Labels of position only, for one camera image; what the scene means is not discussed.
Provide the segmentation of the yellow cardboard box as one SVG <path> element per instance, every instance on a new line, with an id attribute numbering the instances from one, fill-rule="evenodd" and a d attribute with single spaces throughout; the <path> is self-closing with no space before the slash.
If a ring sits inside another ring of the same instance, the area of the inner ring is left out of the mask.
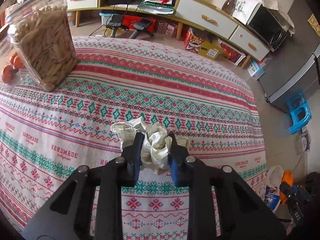
<path id="1" fill-rule="evenodd" d="M 186 51 L 215 60 L 222 52 L 222 47 L 216 35 L 189 27 L 184 36 Z"/>

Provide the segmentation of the white plastic basin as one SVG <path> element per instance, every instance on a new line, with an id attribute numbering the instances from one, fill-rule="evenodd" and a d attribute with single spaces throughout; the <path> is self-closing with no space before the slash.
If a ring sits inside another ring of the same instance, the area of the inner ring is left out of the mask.
<path id="1" fill-rule="evenodd" d="M 266 174 L 266 185 L 272 194 L 279 195 L 280 184 L 284 174 L 284 170 L 280 165 L 272 166 L 268 169 Z"/>

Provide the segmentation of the long white wood cabinet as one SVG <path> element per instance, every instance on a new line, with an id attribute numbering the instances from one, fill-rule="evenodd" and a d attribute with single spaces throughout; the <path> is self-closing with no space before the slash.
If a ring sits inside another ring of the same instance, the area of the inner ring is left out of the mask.
<path id="1" fill-rule="evenodd" d="M 269 48 L 244 24 L 206 0 L 66 0 L 69 11 L 80 17 L 83 10 L 114 10 L 148 14 L 178 23 L 176 37 L 184 25 L 205 30 L 225 40 L 257 61 Z"/>

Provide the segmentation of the white paper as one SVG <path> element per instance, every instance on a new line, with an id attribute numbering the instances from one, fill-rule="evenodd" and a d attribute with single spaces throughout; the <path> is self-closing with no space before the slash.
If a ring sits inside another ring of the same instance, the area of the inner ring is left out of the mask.
<path id="1" fill-rule="evenodd" d="M 169 170 L 169 153 L 173 139 L 159 122 L 147 125 L 140 116 L 130 121 L 112 124 L 110 131 L 118 135 L 121 150 L 133 144 L 136 133 L 144 134 L 140 153 L 141 169 L 150 169 L 156 175 L 164 174 Z"/>

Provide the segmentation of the white blue carton box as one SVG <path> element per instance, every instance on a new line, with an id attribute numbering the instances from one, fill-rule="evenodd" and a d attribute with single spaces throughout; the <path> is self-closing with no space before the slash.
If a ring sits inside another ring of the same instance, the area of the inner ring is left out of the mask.
<path id="1" fill-rule="evenodd" d="M 263 68 L 261 68 L 257 61 L 255 61 L 254 59 L 249 60 L 247 71 L 249 75 L 255 80 L 259 80 L 265 74 Z"/>

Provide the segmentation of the blue plastic stool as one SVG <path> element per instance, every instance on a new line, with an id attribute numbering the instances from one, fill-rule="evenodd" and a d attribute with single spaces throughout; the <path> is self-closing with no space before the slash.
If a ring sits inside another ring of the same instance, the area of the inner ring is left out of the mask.
<path id="1" fill-rule="evenodd" d="M 290 134 L 299 132 L 311 120 L 311 110 L 304 93 L 297 91 L 286 99 L 291 125 Z"/>

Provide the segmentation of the patterned knit tablecloth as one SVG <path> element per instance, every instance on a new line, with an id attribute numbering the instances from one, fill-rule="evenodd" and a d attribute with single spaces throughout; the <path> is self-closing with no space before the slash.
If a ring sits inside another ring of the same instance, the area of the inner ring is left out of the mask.
<path id="1" fill-rule="evenodd" d="M 76 37 L 78 64 L 51 92 L 30 77 L 1 89 L 1 211 L 21 232 L 80 165 L 121 153 L 111 126 L 139 118 L 190 142 L 207 165 L 229 165 L 259 197 L 263 132 L 251 88 L 216 61 L 147 41 Z"/>

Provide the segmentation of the grey refrigerator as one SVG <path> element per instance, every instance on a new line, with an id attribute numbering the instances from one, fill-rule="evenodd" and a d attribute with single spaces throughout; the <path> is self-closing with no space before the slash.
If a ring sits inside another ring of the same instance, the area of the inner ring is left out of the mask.
<path id="1" fill-rule="evenodd" d="M 294 96 L 308 98 L 319 88 L 319 36 L 308 22 L 312 11 L 305 0 L 294 0 L 288 15 L 295 34 L 274 51 L 259 79 L 267 101 L 285 113 Z"/>

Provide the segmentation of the orange peel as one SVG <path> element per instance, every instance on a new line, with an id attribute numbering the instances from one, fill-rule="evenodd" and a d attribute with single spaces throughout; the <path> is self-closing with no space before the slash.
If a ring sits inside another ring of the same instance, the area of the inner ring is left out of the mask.
<path id="1" fill-rule="evenodd" d="M 279 186 L 279 197 L 281 204 L 286 204 L 289 199 L 295 194 L 293 189 L 294 176 L 291 170 L 286 170 L 283 173 L 280 186 Z"/>

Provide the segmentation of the black microwave oven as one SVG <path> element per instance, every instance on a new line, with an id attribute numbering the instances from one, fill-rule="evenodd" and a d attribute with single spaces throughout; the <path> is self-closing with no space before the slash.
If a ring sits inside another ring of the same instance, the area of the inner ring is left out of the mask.
<path id="1" fill-rule="evenodd" d="M 287 32 L 272 12 L 258 3 L 247 21 L 247 26 L 275 51 L 287 38 Z"/>

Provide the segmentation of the glass jar with oranges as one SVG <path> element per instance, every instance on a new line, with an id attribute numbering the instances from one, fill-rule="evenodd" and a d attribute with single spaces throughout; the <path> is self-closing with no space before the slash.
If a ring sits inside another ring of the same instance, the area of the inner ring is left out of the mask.
<path id="1" fill-rule="evenodd" d="M 8 24 L 1 27 L 1 88 L 6 90 L 16 87 L 27 74 L 20 60 L 17 67 L 14 65 L 17 53 L 9 41 L 8 29 Z"/>

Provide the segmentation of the clear jar of seeds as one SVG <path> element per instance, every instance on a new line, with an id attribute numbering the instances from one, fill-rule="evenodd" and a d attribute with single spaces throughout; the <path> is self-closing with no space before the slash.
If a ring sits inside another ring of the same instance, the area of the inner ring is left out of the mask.
<path id="1" fill-rule="evenodd" d="M 27 0 L 6 16 L 8 38 L 31 78 L 54 90 L 78 61 L 66 0 Z"/>

